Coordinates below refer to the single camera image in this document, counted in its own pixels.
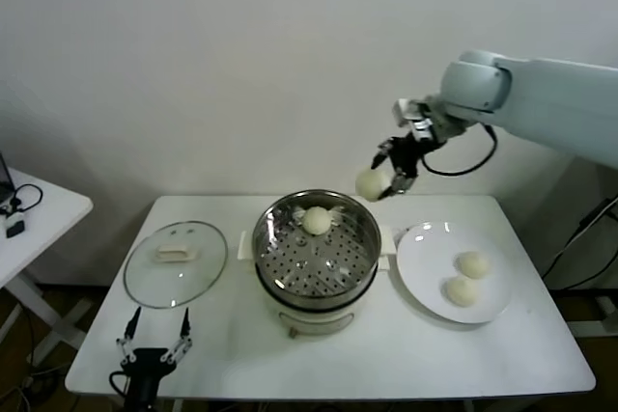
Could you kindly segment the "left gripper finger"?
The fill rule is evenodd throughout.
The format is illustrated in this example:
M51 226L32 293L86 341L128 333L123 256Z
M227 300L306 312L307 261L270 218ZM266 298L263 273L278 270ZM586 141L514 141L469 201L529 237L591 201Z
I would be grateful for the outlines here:
M189 309L184 311L179 339L161 356L162 363L179 363L192 347Z
M133 314L132 318L126 325L125 332L121 338L116 340L116 345L120 350L122 355L121 363L122 364L130 364L134 363L137 360L137 356L134 353L132 347L132 341L136 332L136 328L139 322L139 317L141 315L141 308L138 307Z

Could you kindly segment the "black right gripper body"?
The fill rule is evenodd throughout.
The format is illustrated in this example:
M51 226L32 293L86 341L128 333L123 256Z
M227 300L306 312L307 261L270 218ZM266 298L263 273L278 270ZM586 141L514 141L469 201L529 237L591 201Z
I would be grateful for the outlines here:
M391 165L395 173L402 176L417 176L418 163L426 154L437 149L437 142L434 139L417 141L411 134L405 137L392 137L388 143Z

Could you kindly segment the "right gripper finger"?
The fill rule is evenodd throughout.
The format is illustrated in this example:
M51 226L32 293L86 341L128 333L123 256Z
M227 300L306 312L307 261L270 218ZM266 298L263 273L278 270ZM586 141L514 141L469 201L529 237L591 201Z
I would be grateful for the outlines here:
M415 177L410 177L401 168L397 168L392 175L381 174L382 190L379 194L379 199L394 197L397 195L406 194L414 184Z
M370 168L377 169L386 159L389 158L389 154L392 150L392 140L387 139L378 146L378 152L373 157Z

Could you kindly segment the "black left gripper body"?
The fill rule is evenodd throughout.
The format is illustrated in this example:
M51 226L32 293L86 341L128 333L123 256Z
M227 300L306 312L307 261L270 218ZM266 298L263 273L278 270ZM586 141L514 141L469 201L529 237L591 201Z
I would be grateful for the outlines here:
M124 410L153 411L161 379L168 374L168 363L161 361L166 348L145 347L134 350L136 360L123 366L128 379Z

